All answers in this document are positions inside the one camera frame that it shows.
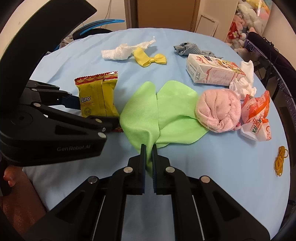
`table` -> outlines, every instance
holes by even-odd
[[[134,57],[124,61],[102,59],[101,50],[114,49],[121,43],[136,45],[150,41],[153,36],[156,43],[145,52],[148,56],[164,54],[168,61],[166,65],[152,63],[143,68],[136,63]],[[185,69],[186,57],[179,56],[173,48],[186,41],[196,43],[202,50],[211,50],[216,56],[223,56],[237,65],[242,60],[227,44],[209,36],[172,29],[128,29],[72,42],[45,56],[31,79],[58,85],[61,90],[78,95],[75,78],[118,71],[114,104],[119,112],[145,81],[153,82],[156,91],[168,80],[180,81],[198,94],[209,88],[223,88],[192,83]],[[260,96],[265,89],[255,75],[254,78],[256,96]],[[58,108],[75,114],[80,112],[61,106]],[[188,176],[210,176],[261,222],[273,237],[278,232],[287,206],[290,167],[287,158],[283,175],[275,175],[273,163],[278,148],[281,145],[287,148],[287,141],[273,102],[270,104],[268,119],[272,136],[268,142],[252,141],[241,136],[239,131],[209,131],[193,144],[169,144],[159,149],[158,153],[168,157],[172,166]],[[52,209],[87,177],[110,176],[126,166],[130,157],[137,155],[124,133],[110,133],[107,137],[99,157],[24,169],[46,208]],[[170,196],[156,196],[152,179],[146,175],[145,194],[127,197],[122,240],[174,240],[173,230]]]

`folded green cloth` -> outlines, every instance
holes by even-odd
[[[145,82],[126,103],[120,125],[129,142],[140,152],[146,145],[146,169],[152,173],[151,150],[154,143],[190,144],[208,129],[195,116],[197,93],[188,86],[170,80],[156,94],[155,85]]]

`brown door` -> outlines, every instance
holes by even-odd
[[[194,31],[200,0],[137,0],[139,28]]]

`yellow snack package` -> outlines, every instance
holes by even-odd
[[[119,116],[113,104],[113,90],[118,80],[117,71],[76,78],[83,117],[89,115]]]

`human hand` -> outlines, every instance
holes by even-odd
[[[10,187],[13,187],[18,181],[21,173],[22,173],[22,167],[15,167],[15,166],[9,165],[4,171],[3,179],[5,181],[8,181],[8,184]]]

